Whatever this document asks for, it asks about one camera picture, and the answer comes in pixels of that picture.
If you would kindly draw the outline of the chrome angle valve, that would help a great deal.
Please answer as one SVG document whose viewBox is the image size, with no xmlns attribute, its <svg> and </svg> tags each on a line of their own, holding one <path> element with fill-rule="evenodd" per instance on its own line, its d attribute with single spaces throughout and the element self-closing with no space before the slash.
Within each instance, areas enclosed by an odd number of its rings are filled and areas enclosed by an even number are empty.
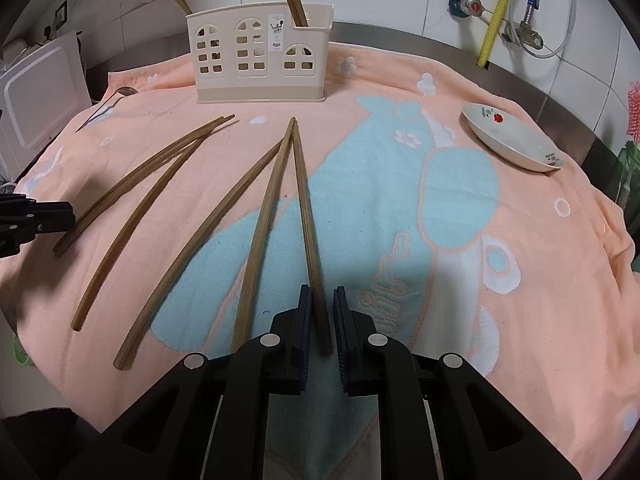
<svg viewBox="0 0 640 480">
<path fill-rule="evenodd" d="M 502 33 L 502 38 L 509 44 L 519 44 L 521 47 L 530 47 L 535 50 L 541 50 L 544 47 L 542 37 L 526 21 L 520 21 L 518 24 L 509 22 Z"/>
</svg>

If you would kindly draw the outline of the pink brush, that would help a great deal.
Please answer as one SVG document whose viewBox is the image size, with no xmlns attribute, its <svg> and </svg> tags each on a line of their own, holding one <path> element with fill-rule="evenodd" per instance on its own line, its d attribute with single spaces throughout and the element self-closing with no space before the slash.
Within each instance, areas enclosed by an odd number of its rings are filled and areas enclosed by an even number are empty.
<svg viewBox="0 0 640 480">
<path fill-rule="evenodd" d="M 628 128 L 627 134 L 635 144 L 640 143 L 640 82 L 633 81 L 627 93 Z"/>
</svg>

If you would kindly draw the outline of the cream plastic utensil holder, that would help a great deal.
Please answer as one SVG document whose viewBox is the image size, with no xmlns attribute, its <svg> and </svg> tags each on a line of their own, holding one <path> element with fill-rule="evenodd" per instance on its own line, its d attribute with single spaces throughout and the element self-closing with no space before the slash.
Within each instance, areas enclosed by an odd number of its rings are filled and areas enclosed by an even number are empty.
<svg viewBox="0 0 640 480">
<path fill-rule="evenodd" d="M 334 9 L 309 3 L 305 14 L 296 26 L 282 1 L 188 15 L 198 102 L 322 101 Z"/>
</svg>

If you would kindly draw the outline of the angle valve red knob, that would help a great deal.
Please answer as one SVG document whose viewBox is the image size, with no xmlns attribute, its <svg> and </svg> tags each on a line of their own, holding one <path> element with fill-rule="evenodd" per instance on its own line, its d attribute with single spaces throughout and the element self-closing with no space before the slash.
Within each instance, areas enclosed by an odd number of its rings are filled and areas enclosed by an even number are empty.
<svg viewBox="0 0 640 480">
<path fill-rule="evenodd" d="M 481 18 L 486 12 L 480 0 L 448 0 L 448 10 L 454 18 Z"/>
</svg>

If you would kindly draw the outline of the wall power socket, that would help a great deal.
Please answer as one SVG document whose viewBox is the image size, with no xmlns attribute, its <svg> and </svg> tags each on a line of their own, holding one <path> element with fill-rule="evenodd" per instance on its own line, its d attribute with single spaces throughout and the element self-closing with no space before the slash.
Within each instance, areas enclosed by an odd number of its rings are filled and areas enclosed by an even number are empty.
<svg viewBox="0 0 640 480">
<path fill-rule="evenodd" d="M 67 1 L 64 0 L 54 11 L 52 22 L 43 29 L 44 39 L 47 41 L 56 38 L 58 31 L 66 24 L 68 20 Z"/>
</svg>

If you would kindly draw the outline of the metal spoon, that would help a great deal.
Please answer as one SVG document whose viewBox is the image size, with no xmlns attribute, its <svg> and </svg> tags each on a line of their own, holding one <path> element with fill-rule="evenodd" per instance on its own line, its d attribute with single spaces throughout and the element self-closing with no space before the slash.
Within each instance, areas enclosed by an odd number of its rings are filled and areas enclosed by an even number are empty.
<svg viewBox="0 0 640 480">
<path fill-rule="evenodd" d="M 122 86 L 117 88 L 113 93 L 111 93 L 101 104 L 100 106 L 81 124 L 80 127 L 77 128 L 77 131 L 80 131 L 85 126 L 88 126 L 90 122 L 93 122 L 99 116 L 105 114 L 108 110 L 114 107 L 120 100 L 126 98 L 127 96 L 135 96 L 138 93 L 138 90 L 134 87 L 130 86 Z"/>
</svg>

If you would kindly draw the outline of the peach blue patterned towel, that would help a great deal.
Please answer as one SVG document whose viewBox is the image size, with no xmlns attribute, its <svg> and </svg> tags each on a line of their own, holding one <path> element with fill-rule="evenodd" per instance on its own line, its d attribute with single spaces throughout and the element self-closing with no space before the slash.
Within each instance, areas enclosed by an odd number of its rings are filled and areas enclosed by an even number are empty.
<svg viewBox="0 0 640 480">
<path fill-rule="evenodd" d="M 518 104 L 417 56 L 332 46 L 320 103 L 202 104 L 190 58 L 112 73 L 135 96 L 74 117 L 18 187 L 78 214 L 162 148 L 211 120 L 99 290 L 70 321 L 107 249 L 151 191 L 147 178 L 61 257 L 43 235 L 1 263 L 1 309 L 68 405 L 104 429 L 180 356 L 229 353 L 246 259 L 269 180 L 224 216 L 160 306 L 128 372 L 113 361 L 160 279 L 222 198 L 295 117 L 323 286 L 421 356 L 456 352 L 586 479 L 639 418 L 639 278 L 623 211 L 574 160 L 518 170 L 477 141 L 462 108 Z"/>
</svg>

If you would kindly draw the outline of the white floral ceramic dish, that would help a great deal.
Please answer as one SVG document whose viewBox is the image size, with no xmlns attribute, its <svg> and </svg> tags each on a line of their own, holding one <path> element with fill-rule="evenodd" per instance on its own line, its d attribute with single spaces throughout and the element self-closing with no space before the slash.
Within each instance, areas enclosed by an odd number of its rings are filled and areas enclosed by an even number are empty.
<svg viewBox="0 0 640 480">
<path fill-rule="evenodd" d="M 475 135 L 511 164 L 541 174 L 563 167 L 561 152 L 548 136 L 504 110 L 468 103 L 462 115 Z"/>
</svg>

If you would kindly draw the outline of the white microwave oven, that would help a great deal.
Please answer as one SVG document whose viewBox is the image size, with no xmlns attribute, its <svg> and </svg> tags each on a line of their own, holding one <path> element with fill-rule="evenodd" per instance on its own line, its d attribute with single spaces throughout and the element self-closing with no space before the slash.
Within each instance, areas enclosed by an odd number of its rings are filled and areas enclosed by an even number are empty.
<svg viewBox="0 0 640 480">
<path fill-rule="evenodd" d="M 73 32 L 1 75 L 1 175 L 17 179 L 78 113 L 91 106 Z"/>
</svg>

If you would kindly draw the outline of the green plastic basket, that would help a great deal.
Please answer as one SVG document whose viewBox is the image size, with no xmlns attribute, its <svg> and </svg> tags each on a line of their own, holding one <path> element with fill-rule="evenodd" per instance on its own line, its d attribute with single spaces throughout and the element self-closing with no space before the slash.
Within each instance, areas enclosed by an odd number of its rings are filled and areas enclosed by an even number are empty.
<svg viewBox="0 0 640 480">
<path fill-rule="evenodd" d="M 12 354 L 17 365 L 30 367 L 35 366 L 34 361 L 24 349 L 20 338 L 18 338 L 16 333 L 12 334 Z"/>
</svg>

